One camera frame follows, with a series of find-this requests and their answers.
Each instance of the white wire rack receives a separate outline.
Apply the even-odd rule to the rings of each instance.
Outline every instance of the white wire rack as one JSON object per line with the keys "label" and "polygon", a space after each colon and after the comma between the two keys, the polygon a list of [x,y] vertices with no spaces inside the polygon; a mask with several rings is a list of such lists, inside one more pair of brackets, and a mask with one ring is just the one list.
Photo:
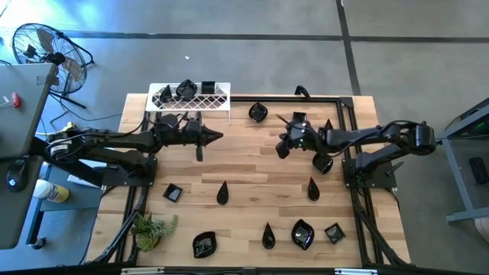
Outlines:
{"label": "white wire rack", "polygon": [[[170,85],[171,99],[167,102],[160,100],[163,90]],[[231,121],[231,83],[217,82],[214,94],[202,94],[202,83],[196,83],[197,93],[192,99],[182,99],[176,96],[179,83],[151,83],[147,94],[146,112],[197,112],[224,111]]]}

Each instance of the fan guard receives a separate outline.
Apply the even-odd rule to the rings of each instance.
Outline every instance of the fan guard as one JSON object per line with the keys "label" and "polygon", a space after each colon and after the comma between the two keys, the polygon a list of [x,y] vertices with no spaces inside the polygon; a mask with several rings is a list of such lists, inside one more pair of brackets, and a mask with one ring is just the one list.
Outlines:
{"label": "fan guard", "polygon": [[60,94],[73,93],[86,81],[86,62],[65,34],[44,24],[20,26],[12,38],[12,49],[19,64],[53,63],[58,66],[58,86],[50,90]]}

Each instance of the gray floor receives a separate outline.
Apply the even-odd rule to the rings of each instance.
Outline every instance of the gray floor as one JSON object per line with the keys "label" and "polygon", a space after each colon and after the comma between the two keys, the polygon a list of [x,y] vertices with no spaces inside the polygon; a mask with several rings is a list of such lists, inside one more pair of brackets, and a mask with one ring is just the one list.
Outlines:
{"label": "gray floor", "polygon": [[[24,2],[30,1],[12,2],[0,18],[0,36],[4,39],[0,59],[14,61],[8,46],[10,37],[18,25],[30,21],[78,31],[341,34],[333,0],[51,0],[30,7]],[[344,5],[351,35],[489,35],[489,2],[482,0],[344,0]],[[146,92],[149,83],[187,78],[229,81],[233,92],[290,94],[295,85],[302,84],[314,95],[351,95],[342,42],[76,41],[96,59],[86,84],[73,97],[89,106],[84,112],[73,107],[86,118],[119,113],[125,94]],[[374,97],[381,122],[426,120],[437,132],[489,95],[488,47],[461,43],[352,44],[362,95]],[[47,122],[61,112],[57,102],[48,102],[43,113],[48,131],[53,129]],[[60,129],[67,121],[112,130],[118,127],[118,118],[88,123],[72,115],[66,115],[55,126]],[[463,148],[459,152],[462,160],[467,157]],[[443,150],[403,160],[406,164],[397,171],[398,195],[413,263],[487,273],[489,245],[472,223],[445,222],[445,215],[461,211],[462,203]],[[489,203],[486,195],[482,193],[481,200]],[[48,246],[32,251],[20,244],[14,250],[0,251],[0,269],[78,264],[93,216],[93,210],[51,213],[41,229],[48,237]],[[30,259],[27,263],[19,260],[25,255]]]}

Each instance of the potted plant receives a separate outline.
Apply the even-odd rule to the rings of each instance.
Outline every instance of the potted plant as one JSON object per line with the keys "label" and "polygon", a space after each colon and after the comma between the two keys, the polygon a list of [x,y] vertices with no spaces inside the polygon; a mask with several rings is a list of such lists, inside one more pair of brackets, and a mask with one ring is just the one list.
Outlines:
{"label": "potted plant", "polygon": [[145,219],[138,213],[135,218],[131,233],[139,250],[143,252],[151,251],[160,242],[161,237],[171,235],[175,232],[178,216],[174,215],[169,228],[164,228],[163,221],[151,221],[152,214]]}

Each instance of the wooden tabletop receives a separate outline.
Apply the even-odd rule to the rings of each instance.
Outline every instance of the wooden tabletop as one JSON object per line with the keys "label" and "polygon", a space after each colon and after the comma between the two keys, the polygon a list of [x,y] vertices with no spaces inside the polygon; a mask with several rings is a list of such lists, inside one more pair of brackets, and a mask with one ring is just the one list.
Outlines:
{"label": "wooden tabletop", "polygon": [[[358,127],[377,125],[372,97],[354,96],[353,100]],[[120,132],[130,131],[141,122],[145,102],[145,94],[128,94]],[[267,102],[264,104],[269,115],[257,124],[248,117],[252,104],[232,103],[230,125],[225,112],[202,113],[208,128],[224,134],[204,148],[203,162],[196,161],[194,146],[164,147],[157,154],[158,171],[146,212],[152,212],[153,219],[167,224],[173,215],[178,215],[179,224],[175,233],[162,239],[154,250],[139,254],[139,266],[361,266],[351,197],[343,183],[342,155],[334,159],[329,173],[321,175],[311,164],[313,152],[292,150],[285,160],[275,152],[278,134],[285,132],[285,124],[275,114],[290,120],[294,111],[306,112],[314,128],[324,126],[328,118],[334,128],[339,128],[335,105]],[[364,146],[364,150],[376,150],[379,146]],[[316,202],[309,200],[306,193],[310,177],[321,192]],[[229,201],[221,206],[216,202],[216,195],[224,181],[228,184]],[[183,188],[178,203],[162,196],[168,183]],[[371,192],[380,232],[399,256],[409,262],[396,201],[383,189]],[[127,193],[128,188],[120,186],[102,199],[87,260],[99,256],[120,229]],[[299,219],[313,226],[316,233],[307,251],[290,239],[292,227]],[[266,250],[261,244],[267,222],[277,240],[272,250]],[[336,222],[347,238],[333,245],[324,229]],[[192,240],[204,231],[215,231],[217,251],[210,257],[194,259]],[[365,231],[369,254],[374,258],[371,238],[366,228]],[[130,244],[128,238],[126,255]]]}

